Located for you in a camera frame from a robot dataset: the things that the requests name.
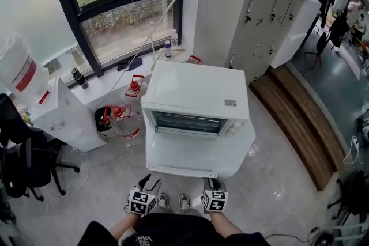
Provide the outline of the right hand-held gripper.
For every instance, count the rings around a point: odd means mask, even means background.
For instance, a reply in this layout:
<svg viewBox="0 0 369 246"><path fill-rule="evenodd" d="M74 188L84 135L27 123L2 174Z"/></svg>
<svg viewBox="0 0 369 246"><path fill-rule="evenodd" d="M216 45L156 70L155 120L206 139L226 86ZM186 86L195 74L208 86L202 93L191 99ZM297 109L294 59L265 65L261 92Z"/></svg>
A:
<svg viewBox="0 0 369 246"><path fill-rule="evenodd" d="M202 196L204 212L223 212L228 201L228 192L226 191L226 185L222 180L215 179L213 184L211 178L205 178Z"/></svg>

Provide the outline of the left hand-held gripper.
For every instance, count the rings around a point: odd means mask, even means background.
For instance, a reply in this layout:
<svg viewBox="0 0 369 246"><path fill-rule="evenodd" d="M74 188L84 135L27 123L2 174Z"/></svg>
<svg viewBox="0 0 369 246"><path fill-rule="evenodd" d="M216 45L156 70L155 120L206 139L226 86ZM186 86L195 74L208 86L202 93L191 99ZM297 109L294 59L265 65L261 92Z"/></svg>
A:
<svg viewBox="0 0 369 246"><path fill-rule="evenodd" d="M124 207L126 213L147 215L155 207L161 179L158 179L151 188L143 190L150 177L149 173L138 182L137 187L130 190L127 205Z"/></svg>

